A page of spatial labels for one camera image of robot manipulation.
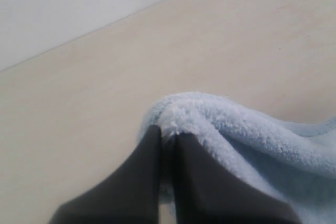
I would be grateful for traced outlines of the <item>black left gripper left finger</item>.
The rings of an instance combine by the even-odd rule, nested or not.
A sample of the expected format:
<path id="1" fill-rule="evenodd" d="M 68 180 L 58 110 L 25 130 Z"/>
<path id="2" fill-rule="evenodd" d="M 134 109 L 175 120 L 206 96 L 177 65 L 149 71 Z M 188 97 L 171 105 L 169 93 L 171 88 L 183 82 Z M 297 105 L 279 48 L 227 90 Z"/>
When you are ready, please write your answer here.
<path id="1" fill-rule="evenodd" d="M 108 178 L 61 205 L 50 223 L 159 223 L 161 130 L 151 125 Z"/>

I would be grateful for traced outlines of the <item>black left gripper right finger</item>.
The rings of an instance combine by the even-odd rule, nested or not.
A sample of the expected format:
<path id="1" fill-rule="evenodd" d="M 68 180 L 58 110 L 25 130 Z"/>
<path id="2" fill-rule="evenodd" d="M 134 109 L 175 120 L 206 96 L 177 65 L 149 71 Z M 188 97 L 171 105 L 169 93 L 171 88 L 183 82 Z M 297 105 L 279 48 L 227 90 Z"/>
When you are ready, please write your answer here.
<path id="1" fill-rule="evenodd" d="M 220 166 L 195 135 L 174 138 L 172 184 L 177 223 L 300 223 L 284 202 Z"/>

